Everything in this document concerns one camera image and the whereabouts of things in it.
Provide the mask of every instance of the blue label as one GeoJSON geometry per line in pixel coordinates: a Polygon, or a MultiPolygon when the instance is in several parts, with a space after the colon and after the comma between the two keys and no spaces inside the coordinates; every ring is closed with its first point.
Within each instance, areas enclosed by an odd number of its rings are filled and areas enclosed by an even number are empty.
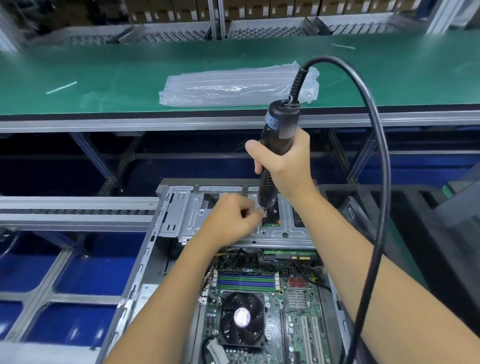
{"type": "Polygon", "coordinates": [[[265,121],[267,122],[267,125],[271,127],[274,130],[278,129],[278,120],[272,118],[272,116],[267,112],[265,115],[265,121]]]}

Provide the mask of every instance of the green work surface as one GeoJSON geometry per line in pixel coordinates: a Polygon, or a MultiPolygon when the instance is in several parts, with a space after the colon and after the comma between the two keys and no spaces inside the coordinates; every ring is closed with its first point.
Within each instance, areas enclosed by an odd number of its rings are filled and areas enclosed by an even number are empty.
{"type": "MultiPolygon", "coordinates": [[[[480,32],[468,31],[35,47],[0,53],[0,115],[197,110],[159,104],[158,92],[168,76],[302,64],[319,54],[349,61],[378,106],[480,104],[480,32]]],[[[317,69],[318,99],[303,107],[362,106],[340,69],[330,64],[317,69]]]]}

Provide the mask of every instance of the clear plastic packaging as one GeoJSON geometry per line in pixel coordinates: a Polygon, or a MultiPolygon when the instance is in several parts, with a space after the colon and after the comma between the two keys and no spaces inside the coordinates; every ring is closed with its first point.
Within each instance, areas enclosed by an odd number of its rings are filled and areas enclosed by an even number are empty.
{"type": "MultiPolygon", "coordinates": [[[[159,92],[160,104],[174,107],[268,105],[290,92],[299,64],[231,71],[207,71],[170,76],[159,92]]],[[[300,90],[299,101],[312,102],[318,96],[319,75],[311,67],[300,90]]]]}

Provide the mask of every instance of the person's right hand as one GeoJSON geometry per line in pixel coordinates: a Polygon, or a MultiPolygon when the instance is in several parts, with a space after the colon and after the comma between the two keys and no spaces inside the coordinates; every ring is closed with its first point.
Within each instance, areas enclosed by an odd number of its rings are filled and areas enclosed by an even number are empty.
{"type": "Polygon", "coordinates": [[[262,173],[262,166],[267,168],[278,191],[290,202],[315,189],[310,174],[310,136],[304,130],[297,128],[292,147],[283,156],[256,140],[245,143],[245,149],[255,160],[255,173],[262,173]]]}

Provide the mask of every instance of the fan frame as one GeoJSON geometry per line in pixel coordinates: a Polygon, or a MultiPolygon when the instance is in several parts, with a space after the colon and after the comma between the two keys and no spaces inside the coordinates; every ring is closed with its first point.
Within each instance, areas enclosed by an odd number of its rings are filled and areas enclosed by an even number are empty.
{"type": "Polygon", "coordinates": [[[221,307],[221,311],[220,311],[220,324],[219,324],[219,327],[218,327],[218,336],[217,336],[217,339],[218,339],[218,343],[222,346],[227,346],[227,347],[234,347],[234,348],[256,348],[256,349],[261,349],[264,347],[265,345],[265,300],[264,300],[264,295],[262,293],[254,293],[254,292],[243,292],[243,291],[232,291],[230,292],[227,296],[225,296],[225,298],[222,299],[222,307],[221,307]],[[223,330],[222,330],[222,325],[221,325],[221,320],[222,320],[222,317],[223,317],[223,305],[224,303],[233,295],[235,294],[238,294],[238,293],[242,293],[242,294],[246,294],[247,296],[248,295],[251,295],[251,296],[255,296],[257,297],[261,304],[262,304],[262,310],[263,310],[263,316],[264,316],[264,329],[261,333],[261,335],[258,337],[257,341],[255,342],[255,344],[253,345],[243,345],[243,344],[240,344],[240,345],[237,345],[237,344],[231,344],[228,342],[228,339],[224,336],[224,333],[223,333],[223,330]]]}

